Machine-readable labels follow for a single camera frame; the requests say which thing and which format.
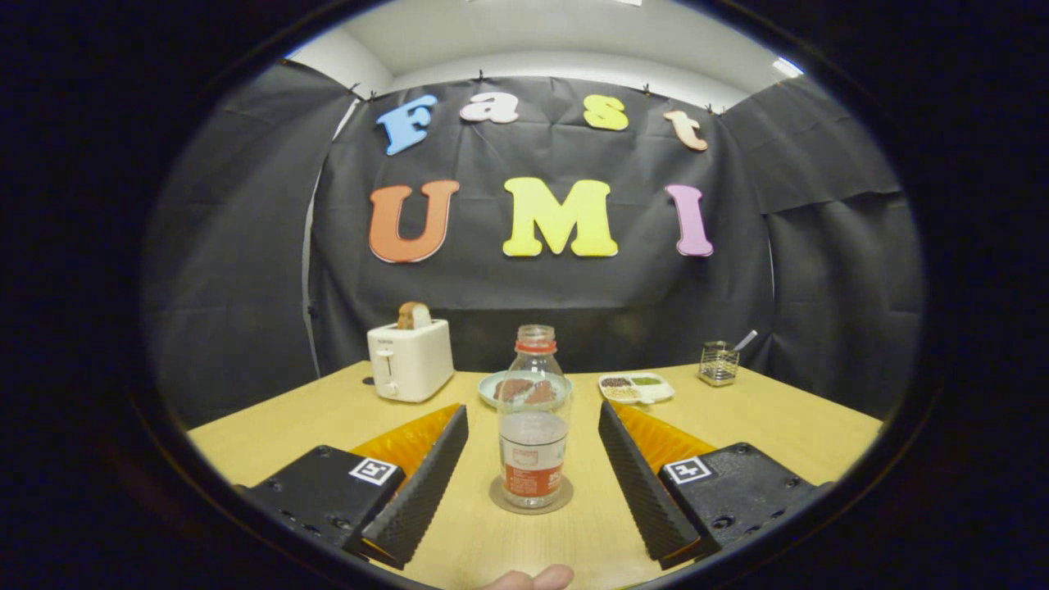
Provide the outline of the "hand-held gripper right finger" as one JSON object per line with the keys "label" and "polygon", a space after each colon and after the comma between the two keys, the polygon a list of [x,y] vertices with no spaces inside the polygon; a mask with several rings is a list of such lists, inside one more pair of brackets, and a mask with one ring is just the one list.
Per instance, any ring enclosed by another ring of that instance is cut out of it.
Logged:
{"label": "hand-held gripper right finger", "polygon": [[749,442],[713,448],[621,403],[603,401],[598,431],[647,554],[663,569],[757,538],[829,489]]}

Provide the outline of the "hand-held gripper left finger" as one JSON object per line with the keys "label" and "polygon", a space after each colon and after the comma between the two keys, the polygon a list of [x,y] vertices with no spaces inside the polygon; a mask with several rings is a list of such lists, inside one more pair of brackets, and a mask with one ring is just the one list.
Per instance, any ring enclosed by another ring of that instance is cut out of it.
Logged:
{"label": "hand-held gripper left finger", "polygon": [[319,445],[241,497],[293,533],[397,569],[415,556],[469,436],[451,404],[351,451]]}

